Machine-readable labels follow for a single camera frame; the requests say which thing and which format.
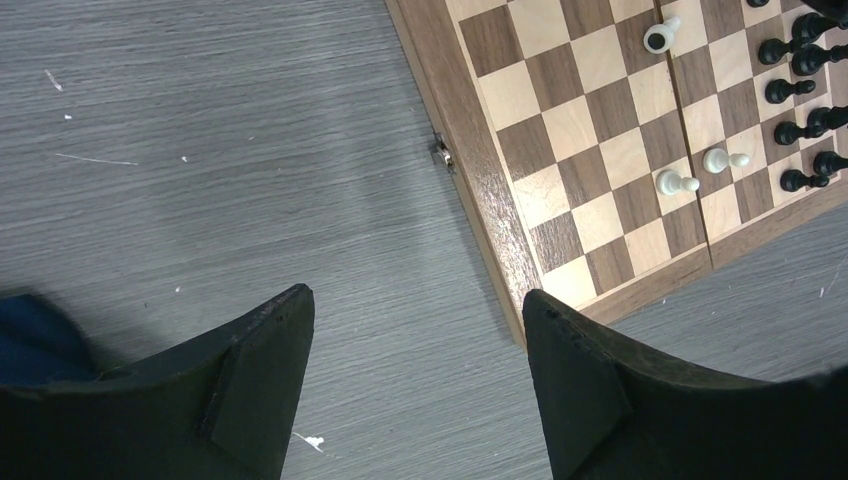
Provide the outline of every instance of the chessboard frame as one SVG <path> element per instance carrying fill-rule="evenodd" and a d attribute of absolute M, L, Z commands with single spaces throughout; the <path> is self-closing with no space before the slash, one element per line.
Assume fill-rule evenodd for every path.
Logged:
<path fill-rule="evenodd" d="M 525 346 L 521 307 L 526 292 L 541 288 L 531 245 L 511 198 L 507 173 L 491 137 L 447 0 L 386 0 L 401 45 L 434 127 L 453 156 L 453 180 L 483 254 L 498 300 L 515 341 Z M 844 42 L 846 32 L 828 32 Z M 848 79 L 848 65 L 842 77 Z M 834 104 L 848 104 L 848 81 L 832 85 Z M 836 135 L 848 145 L 848 131 Z M 665 268 L 630 283 L 616 295 L 581 312 L 608 324 L 768 243 L 848 201 L 848 182 L 832 186 L 774 211 L 746 228 L 745 235 L 698 249 Z"/>

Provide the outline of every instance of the black pawn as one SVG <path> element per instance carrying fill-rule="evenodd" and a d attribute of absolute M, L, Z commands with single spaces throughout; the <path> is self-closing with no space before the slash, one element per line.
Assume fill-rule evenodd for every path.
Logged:
<path fill-rule="evenodd" d="M 801 128 L 795 122 L 780 122 L 774 129 L 774 141 L 778 145 L 792 145 L 799 138 L 818 138 L 823 134 L 824 131 L 818 126 L 807 125 Z"/>
<path fill-rule="evenodd" d="M 813 160 L 813 171 L 825 177 L 844 168 L 848 168 L 848 158 L 840 157 L 836 152 L 819 152 Z"/>
<path fill-rule="evenodd" d="M 780 175 L 780 188 L 787 192 L 797 192 L 804 187 L 824 188 L 830 179 L 820 175 L 806 176 L 800 170 L 787 170 Z"/>
<path fill-rule="evenodd" d="M 792 38 L 813 43 L 826 31 L 839 27 L 848 30 L 848 23 L 839 23 L 815 12 L 801 15 L 792 22 Z"/>
<path fill-rule="evenodd" d="M 814 75 L 827 62 L 838 62 L 848 58 L 848 45 L 839 45 L 825 50 L 812 43 L 792 57 L 795 75 Z"/>
<path fill-rule="evenodd" d="M 824 131 L 842 128 L 848 125 L 848 107 L 816 108 L 807 115 L 807 125 Z"/>
<path fill-rule="evenodd" d="M 816 89 L 813 80 L 802 80 L 798 83 L 789 83 L 782 78 L 772 80 L 766 85 L 766 101 L 769 103 L 783 103 L 791 95 L 804 95 L 812 93 Z"/>
<path fill-rule="evenodd" d="M 757 50 L 757 58 L 763 65 L 774 65 L 787 53 L 798 53 L 804 48 L 801 40 L 790 40 L 788 43 L 779 38 L 770 38 L 760 45 Z"/>

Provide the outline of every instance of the chess piece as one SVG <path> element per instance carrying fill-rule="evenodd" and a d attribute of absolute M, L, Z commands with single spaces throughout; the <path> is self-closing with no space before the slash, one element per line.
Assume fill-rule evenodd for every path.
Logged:
<path fill-rule="evenodd" d="M 724 149 L 713 148 L 704 154 L 704 170 L 710 173 L 721 173 L 727 167 L 747 167 L 751 157 L 744 153 L 729 155 Z"/>
<path fill-rule="evenodd" d="M 848 58 L 848 45 L 837 45 L 825 50 L 811 43 L 792 57 L 792 71 L 795 75 L 814 75 L 827 62 L 839 62 Z"/>
<path fill-rule="evenodd" d="M 657 175 L 657 190 L 663 195 L 676 195 L 682 191 L 697 192 L 701 182 L 697 178 L 681 177 L 674 170 L 664 170 Z"/>
<path fill-rule="evenodd" d="M 801 15 L 792 22 L 792 38 L 813 43 L 826 31 L 839 27 L 848 30 L 848 22 L 836 22 L 815 12 Z"/>
<path fill-rule="evenodd" d="M 656 54 L 667 51 L 674 44 L 674 35 L 680 28 L 681 22 L 680 17 L 671 17 L 649 28 L 642 39 L 645 48 Z"/>
<path fill-rule="evenodd" d="M 799 138 L 818 138 L 824 135 L 824 129 L 818 125 L 799 127 L 795 122 L 780 122 L 774 129 L 774 141 L 778 145 L 792 145 Z"/>
<path fill-rule="evenodd" d="M 803 40 L 790 40 L 783 42 L 779 38 L 770 38 L 760 44 L 757 50 L 757 59 L 763 65 L 774 65 L 787 53 L 798 53 L 806 44 Z"/>
<path fill-rule="evenodd" d="M 836 130 L 848 125 L 848 107 L 816 108 L 807 115 L 807 125 L 823 131 Z"/>
<path fill-rule="evenodd" d="M 787 192 L 797 192 L 804 187 L 824 188 L 830 179 L 821 175 L 806 176 L 800 170 L 787 170 L 780 175 L 780 188 Z"/>
<path fill-rule="evenodd" d="M 772 80 L 766 85 L 766 101 L 769 103 L 783 103 L 792 95 L 804 95 L 812 93 L 816 89 L 813 80 L 802 80 L 798 83 L 789 83 L 782 78 Z"/>
<path fill-rule="evenodd" d="M 825 177 L 845 168 L 848 168 L 848 158 L 841 157 L 836 152 L 819 152 L 813 160 L 813 171 Z"/>

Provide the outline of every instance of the chessboard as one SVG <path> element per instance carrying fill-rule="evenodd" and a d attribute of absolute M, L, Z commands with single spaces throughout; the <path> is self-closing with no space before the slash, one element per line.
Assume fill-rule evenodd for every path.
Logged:
<path fill-rule="evenodd" d="M 848 199 L 848 182 L 787 194 L 774 178 L 835 150 L 832 134 L 772 138 L 772 123 L 832 105 L 827 69 L 812 94 L 762 105 L 763 82 L 792 74 L 759 65 L 757 42 L 809 10 L 657 2 L 387 0 L 519 343 L 533 288 L 609 323 Z M 666 16 L 682 19 L 672 48 L 649 53 Z M 707 173 L 713 147 L 752 161 Z M 666 171 L 699 192 L 658 193 Z"/>

